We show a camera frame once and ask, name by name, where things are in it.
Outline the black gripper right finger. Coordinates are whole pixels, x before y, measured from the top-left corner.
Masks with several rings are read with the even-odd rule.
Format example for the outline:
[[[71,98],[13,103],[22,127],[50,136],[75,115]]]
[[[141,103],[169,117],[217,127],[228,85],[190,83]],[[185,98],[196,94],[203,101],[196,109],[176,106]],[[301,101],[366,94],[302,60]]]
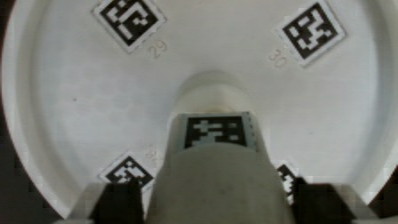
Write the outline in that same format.
[[[357,224],[379,219],[349,185],[308,183],[299,179],[292,199],[297,224]]]

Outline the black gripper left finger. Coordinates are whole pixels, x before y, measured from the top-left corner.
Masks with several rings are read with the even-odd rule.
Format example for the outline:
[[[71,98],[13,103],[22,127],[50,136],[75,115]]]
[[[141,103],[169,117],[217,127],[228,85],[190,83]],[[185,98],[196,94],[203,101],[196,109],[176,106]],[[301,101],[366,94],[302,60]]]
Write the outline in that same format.
[[[55,224],[144,224],[139,182],[91,184],[71,213]]]

